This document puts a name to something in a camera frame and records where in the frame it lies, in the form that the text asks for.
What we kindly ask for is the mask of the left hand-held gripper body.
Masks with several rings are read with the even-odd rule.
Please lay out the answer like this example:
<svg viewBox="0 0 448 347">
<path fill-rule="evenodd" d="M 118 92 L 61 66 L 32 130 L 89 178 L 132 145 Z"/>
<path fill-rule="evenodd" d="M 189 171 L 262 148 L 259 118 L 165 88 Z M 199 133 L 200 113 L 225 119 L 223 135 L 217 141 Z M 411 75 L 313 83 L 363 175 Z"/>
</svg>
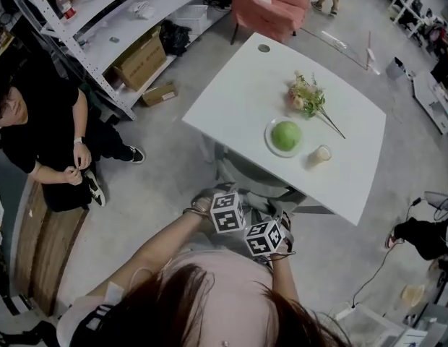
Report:
<svg viewBox="0 0 448 347">
<path fill-rule="evenodd" d="M 238 192 L 215 194 L 210 208 L 210 217 L 219 234 L 244 230 L 246 219 Z"/>
</svg>

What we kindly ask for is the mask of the grey armchair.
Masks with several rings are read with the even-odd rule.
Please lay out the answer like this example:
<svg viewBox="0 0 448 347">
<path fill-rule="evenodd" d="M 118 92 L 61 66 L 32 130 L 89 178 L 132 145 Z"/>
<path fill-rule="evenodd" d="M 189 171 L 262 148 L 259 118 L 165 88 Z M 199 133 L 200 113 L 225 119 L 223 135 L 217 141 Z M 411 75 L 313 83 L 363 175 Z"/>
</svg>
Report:
<svg viewBox="0 0 448 347">
<path fill-rule="evenodd" d="M 244 212 L 274 219 L 282 213 L 323 214 L 319 205 L 304 205 L 307 196 L 272 174 L 255 166 L 237 153 L 211 140 L 205 141 L 203 153 L 215 168 L 218 189 L 238 192 Z"/>
</svg>

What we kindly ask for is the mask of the person's left hand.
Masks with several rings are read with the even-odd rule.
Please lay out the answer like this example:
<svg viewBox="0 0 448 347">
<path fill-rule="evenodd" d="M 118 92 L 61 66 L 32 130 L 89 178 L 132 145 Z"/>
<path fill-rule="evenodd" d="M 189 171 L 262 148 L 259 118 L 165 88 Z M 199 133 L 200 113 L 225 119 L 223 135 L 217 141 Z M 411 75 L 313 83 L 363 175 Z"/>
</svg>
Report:
<svg viewBox="0 0 448 347">
<path fill-rule="evenodd" d="M 212 201 L 218 190 L 214 188 L 203 189 L 191 201 L 191 207 L 202 213 L 209 213 L 212 207 Z"/>
</svg>

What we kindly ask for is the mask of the thin metal wrist bangles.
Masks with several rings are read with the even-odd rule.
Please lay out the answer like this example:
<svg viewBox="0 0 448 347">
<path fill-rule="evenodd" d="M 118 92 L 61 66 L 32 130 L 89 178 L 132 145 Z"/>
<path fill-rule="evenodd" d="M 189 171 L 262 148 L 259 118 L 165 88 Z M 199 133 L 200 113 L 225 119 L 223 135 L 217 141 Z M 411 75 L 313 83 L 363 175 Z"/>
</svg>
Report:
<svg viewBox="0 0 448 347">
<path fill-rule="evenodd" d="M 202 217 L 208 217 L 210 215 L 210 208 L 212 202 L 206 198 L 202 197 L 191 203 L 191 206 L 184 209 L 183 214 L 193 213 Z"/>
</svg>

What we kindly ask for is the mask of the cup of beige drink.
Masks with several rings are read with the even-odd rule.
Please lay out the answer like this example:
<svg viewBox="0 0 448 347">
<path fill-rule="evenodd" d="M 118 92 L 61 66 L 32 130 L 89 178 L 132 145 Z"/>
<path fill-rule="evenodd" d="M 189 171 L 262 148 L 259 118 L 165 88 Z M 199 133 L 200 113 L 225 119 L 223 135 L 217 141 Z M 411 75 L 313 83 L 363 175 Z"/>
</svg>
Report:
<svg viewBox="0 0 448 347">
<path fill-rule="evenodd" d="M 311 152 L 306 159 L 306 168 L 312 169 L 321 163 L 325 163 L 332 158 L 332 152 L 327 145 L 320 145 Z"/>
</svg>

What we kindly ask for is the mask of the white storage box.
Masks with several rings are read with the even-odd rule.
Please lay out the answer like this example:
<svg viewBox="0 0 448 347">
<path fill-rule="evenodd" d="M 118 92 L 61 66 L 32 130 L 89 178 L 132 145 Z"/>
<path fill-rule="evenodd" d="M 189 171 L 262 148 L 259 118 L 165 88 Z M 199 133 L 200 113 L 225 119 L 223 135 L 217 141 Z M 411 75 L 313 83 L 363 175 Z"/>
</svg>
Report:
<svg viewBox="0 0 448 347">
<path fill-rule="evenodd" d="M 334 319 L 353 347 L 392 347 L 405 331 L 362 304 L 343 308 Z"/>
</svg>

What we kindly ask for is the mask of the small cardboard box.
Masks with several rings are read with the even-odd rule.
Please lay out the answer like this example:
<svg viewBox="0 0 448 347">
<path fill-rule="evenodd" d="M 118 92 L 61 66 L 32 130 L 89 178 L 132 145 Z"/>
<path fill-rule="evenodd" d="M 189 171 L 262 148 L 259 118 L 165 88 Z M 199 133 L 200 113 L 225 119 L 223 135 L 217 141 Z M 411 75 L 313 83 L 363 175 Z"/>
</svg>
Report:
<svg viewBox="0 0 448 347">
<path fill-rule="evenodd" d="M 147 106 L 154 106 L 162 103 L 171 98 L 175 98 L 178 95 L 176 86 L 172 81 L 163 85 L 152 87 L 145 91 L 142 95 L 142 100 Z"/>
</svg>

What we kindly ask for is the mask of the artificial flower bouquet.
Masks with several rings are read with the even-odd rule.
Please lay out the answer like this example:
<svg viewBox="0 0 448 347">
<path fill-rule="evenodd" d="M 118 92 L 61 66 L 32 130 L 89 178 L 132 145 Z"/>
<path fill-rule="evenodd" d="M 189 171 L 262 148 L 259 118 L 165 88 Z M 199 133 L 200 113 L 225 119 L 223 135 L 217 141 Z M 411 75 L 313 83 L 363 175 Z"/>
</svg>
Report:
<svg viewBox="0 0 448 347">
<path fill-rule="evenodd" d="M 294 72 L 294 77 L 294 81 L 288 87 L 290 106 L 308 119 L 315 116 L 324 117 L 329 125 L 345 140 L 346 136 L 325 110 L 326 98 L 324 88 L 319 85 L 314 73 L 311 74 L 310 81 L 298 70 Z"/>
</svg>

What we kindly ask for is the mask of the large cardboard box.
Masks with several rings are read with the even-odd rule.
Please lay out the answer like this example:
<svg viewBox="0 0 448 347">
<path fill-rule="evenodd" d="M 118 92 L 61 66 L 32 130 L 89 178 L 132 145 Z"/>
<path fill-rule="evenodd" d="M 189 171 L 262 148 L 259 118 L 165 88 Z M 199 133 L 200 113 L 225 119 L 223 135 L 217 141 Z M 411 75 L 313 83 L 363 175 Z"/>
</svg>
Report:
<svg viewBox="0 0 448 347">
<path fill-rule="evenodd" d="M 129 89 L 138 91 L 165 63 L 160 31 L 161 26 L 154 26 L 113 63 L 114 72 Z"/>
</svg>

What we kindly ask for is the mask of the grey floor fan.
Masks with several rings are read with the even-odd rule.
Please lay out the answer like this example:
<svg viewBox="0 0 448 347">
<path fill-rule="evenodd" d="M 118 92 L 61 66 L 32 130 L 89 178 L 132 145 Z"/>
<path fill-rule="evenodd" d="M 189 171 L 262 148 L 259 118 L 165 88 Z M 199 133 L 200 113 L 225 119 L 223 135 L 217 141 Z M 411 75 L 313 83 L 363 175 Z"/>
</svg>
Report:
<svg viewBox="0 0 448 347">
<path fill-rule="evenodd" d="M 423 197 L 435 209 L 435 221 L 448 220 L 448 194 L 425 191 Z"/>
</svg>

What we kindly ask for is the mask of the white plastic basket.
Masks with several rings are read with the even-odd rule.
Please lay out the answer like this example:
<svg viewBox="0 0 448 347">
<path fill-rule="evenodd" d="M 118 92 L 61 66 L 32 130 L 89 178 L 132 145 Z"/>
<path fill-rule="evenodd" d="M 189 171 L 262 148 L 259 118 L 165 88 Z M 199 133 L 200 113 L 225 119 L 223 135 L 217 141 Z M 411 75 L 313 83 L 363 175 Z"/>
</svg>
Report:
<svg viewBox="0 0 448 347">
<path fill-rule="evenodd" d="M 207 22 L 207 5 L 190 4 L 181 7 L 170 15 L 176 25 L 187 27 L 193 35 L 201 35 Z"/>
</svg>

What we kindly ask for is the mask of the grey waste bin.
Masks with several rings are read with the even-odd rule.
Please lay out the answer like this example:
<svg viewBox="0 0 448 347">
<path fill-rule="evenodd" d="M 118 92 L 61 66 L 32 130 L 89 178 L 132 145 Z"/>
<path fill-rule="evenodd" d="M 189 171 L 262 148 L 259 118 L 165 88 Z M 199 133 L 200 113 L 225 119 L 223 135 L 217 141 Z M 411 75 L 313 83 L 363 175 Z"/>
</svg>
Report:
<svg viewBox="0 0 448 347">
<path fill-rule="evenodd" d="M 391 60 L 391 62 L 387 65 L 385 72 L 391 80 L 397 80 L 406 74 L 404 64 L 397 57 L 394 57 Z"/>
</svg>

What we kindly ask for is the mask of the low white table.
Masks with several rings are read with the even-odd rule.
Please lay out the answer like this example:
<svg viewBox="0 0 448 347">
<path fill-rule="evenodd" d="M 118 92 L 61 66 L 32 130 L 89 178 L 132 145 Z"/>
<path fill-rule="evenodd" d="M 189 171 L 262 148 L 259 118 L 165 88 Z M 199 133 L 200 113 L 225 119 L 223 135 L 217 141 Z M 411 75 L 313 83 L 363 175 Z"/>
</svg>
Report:
<svg viewBox="0 0 448 347">
<path fill-rule="evenodd" d="M 413 97 L 432 120 L 440 134 L 448 134 L 448 95 L 429 72 L 412 79 Z"/>
</svg>

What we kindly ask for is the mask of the white folded cloth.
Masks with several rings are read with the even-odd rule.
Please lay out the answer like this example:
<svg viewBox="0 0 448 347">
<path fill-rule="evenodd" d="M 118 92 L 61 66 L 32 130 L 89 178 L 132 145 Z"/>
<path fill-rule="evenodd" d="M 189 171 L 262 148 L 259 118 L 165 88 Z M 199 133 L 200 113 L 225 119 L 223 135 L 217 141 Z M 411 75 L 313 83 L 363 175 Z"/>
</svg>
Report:
<svg viewBox="0 0 448 347">
<path fill-rule="evenodd" d="M 155 8 L 146 1 L 134 2 L 128 11 L 133 18 L 138 20 L 149 20 L 155 14 Z"/>
</svg>

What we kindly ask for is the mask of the white metal storage rack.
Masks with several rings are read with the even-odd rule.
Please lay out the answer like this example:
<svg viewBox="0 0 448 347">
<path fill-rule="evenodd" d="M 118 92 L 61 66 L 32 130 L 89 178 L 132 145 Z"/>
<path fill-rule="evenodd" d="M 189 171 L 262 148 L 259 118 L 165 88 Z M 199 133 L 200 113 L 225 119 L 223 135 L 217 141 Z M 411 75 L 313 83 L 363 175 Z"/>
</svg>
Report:
<svg viewBox="0 0 448 347">
<path fill-rule="evenodd" d="M 217 5 L 218 0 L 70 0 L 76 14 L 67 20 L 56 0 L 13 1 L 73 73 L 91 78 L 100 95 L 130 119 L 135 117 L 134 104 L 179 56 L 166 54 L 165 63 L 138 91 L 129 89 L 114 72 L 112 66 L 117 58 L 154 26 L 171 20 L 170 15 L 183 6 L 208 6 L 204 33 L 229 13 L 228 7 Z M 149 20 L 133 18 L 128 8 L 137 1 L 154 7 L 154 16 Z M 201 35 L 190 32 L 191 43 L 186 50 Z"/>
</svg>

